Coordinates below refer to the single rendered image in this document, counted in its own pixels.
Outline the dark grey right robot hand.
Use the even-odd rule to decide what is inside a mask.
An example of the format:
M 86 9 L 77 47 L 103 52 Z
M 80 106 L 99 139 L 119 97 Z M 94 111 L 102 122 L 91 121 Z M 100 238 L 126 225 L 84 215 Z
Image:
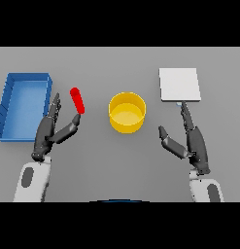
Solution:
M 181 115 L 184 121 L 187 146 L 184 147 L 172 139 L 165 128 L 160 125 L 158 132 L 161 145 L 181 160 L 188 158 L 189 163 L 197 170 L 198 175 L 209 174 L 210 168 L 205 140 L 200 129 L 193 124 L 188 105 L 185 101 L 181 104 Z

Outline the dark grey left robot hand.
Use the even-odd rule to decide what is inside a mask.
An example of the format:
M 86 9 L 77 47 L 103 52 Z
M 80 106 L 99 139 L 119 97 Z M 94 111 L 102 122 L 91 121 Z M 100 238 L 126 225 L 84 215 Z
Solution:
M 55 125 L 61 108 L 59 93 L 54 97 L 48 114 L 40 121 L 31 158 L 43 162 L 53 144 L 61 144 L 78 131 L 81 115 L 76 114 L 70 124 L 55 132 Z

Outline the red beaker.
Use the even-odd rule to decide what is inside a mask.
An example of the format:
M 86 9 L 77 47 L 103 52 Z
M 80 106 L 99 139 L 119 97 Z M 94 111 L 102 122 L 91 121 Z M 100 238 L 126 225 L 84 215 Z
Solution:
M 83 103 L 83 98 L 81 96 L 81 92 L 78 88 L 70 89 L 71 98 L 75 104 L 77 112 L 82 115 L 85 112 L 85 105 Z

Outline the pale square measuring scale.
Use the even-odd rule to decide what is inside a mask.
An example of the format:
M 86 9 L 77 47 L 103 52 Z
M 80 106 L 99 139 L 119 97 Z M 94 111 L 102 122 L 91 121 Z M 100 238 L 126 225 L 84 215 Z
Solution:
M 195 68 L 159 68 L 160 97 L 163 102 L 201 100 Z

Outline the yellow bowl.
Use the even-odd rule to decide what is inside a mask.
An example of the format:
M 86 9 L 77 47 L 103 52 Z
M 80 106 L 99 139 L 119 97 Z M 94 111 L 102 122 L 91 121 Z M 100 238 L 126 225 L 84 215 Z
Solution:
M 112 97 L 108 105 L 109 121 L 114 130 L 131 134 L 141 128 L 146 116 L 146 103 L 137 93 L 124 91 Z

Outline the blue tray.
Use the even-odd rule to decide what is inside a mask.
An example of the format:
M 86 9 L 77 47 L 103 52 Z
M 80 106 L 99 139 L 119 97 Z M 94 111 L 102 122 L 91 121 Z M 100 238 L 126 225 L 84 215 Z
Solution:
M 33 142 L 49 111 L 49 73 L 8 73 L 0 101 L 0 141 Z

